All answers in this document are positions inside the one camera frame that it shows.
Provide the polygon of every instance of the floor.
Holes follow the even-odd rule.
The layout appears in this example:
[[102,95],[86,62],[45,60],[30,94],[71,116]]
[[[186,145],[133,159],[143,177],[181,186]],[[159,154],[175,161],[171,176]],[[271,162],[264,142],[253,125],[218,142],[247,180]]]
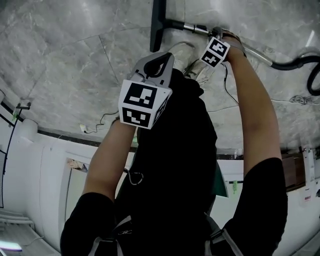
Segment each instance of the floor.
[[[122,80],[150,54],[151,0],[4,0],[0,7],[0,89],[16,105],[30,98],[26,118],[44,131],[101,141],[117,111]],[[284,62],[320,47],[317,0],[167,0],[167,17],[208,27],[224,26],[270,58]],[[188,41],[204,50],[207,39],[187,31],[165,32],[162,51]],[[249,57],[274,100],[309,96],[313,64],[277,71]],[[218,135],[219,149],[241,149],[239,109],[223,89],[224,69],[216,69],[202,96]],[[232,73],[229,92],[236,96]],[[274,101],[281,146],[320,145],[319,105]]]

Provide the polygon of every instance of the marker cube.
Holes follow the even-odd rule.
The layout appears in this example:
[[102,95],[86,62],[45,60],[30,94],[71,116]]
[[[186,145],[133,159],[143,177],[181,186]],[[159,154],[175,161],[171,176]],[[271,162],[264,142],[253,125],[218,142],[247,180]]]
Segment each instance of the marker cube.
[[165,110],[171,94],[169,88],[123,80],[118,102],[121,123],[151,129]]
[[227,56],[230,44],[221,42],[213,37],[202,54],[200,60],[205,64],[215,68],[221,64]]

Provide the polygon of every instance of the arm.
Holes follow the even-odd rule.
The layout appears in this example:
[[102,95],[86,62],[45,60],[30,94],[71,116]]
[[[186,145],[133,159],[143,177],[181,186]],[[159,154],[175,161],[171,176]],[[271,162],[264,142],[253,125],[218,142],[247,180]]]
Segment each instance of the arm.
[[231,47],[227,58],[234,74],[241,113],[246,175],[265,159],[282,159],[278,121],[264,85],[243,52]]
[[245,177],[234,216],[224,229],[243,255],[270,256],[281,241],[288,213],[277,117],[243,52],[232,47],[228,60],[242,119]]
[[95,192],[115,200],[136,127],[117,120],[96,150],[85,180],[83,194]]

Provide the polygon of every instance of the vacuum hose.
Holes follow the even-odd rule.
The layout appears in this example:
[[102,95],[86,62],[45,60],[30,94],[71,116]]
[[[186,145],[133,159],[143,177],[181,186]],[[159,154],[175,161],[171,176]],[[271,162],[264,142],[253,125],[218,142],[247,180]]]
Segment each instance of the vacuum hose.
[[315,68],[312,70],[311,74],[309,75],[308,81],[306,83],[306,87],[309,93],[313,96],[320,96],[320,88],[319,89],[312,89],[312,84],[320,72],[320,56],[306,56],[306,57],[299,57],[294,59],[291,62],[286,63],[277,63],[272,62],[271,67],[276,70],[295,70],[301,68],[303,65],[308,63],[318,63]]
[[286,62],[286,63],[278,63],[272,61],[267,56],[263,55],[261,52],[257,51],[256,49],[253,49],[246,43],[242,43],[245,51],[252,56],[256,57],[263,63],[267,64],[268,66],[274,68],[275,70],[281,70],[281,71],[289,71],[289,70],[295,70],[303,67],[305,64],[308,63],[318,63],[314,69],[312,70],[311,74],[309,75],[308,81],[306,83],[306,88],[308,89],[309,93],[313,96],[320,96],[320,88],[318,89],[312,89],[312,84],[320,72],[320,56],[305,56],[305,57],[298,57],[294,59],[293,61]]

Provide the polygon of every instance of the shoe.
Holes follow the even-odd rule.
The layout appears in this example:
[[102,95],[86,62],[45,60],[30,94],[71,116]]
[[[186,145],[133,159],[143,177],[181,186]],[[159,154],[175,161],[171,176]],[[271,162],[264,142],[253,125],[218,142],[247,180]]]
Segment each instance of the shoe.
[[191,64],[195,49],[188,42],[179,42],[172,46],[168,52],[174,56],[173,68],[184,73],[186,68]]
[[214,72],[214,68],[198,59],[186,69],[184,76],[196,80],[202,86],[211,78]]

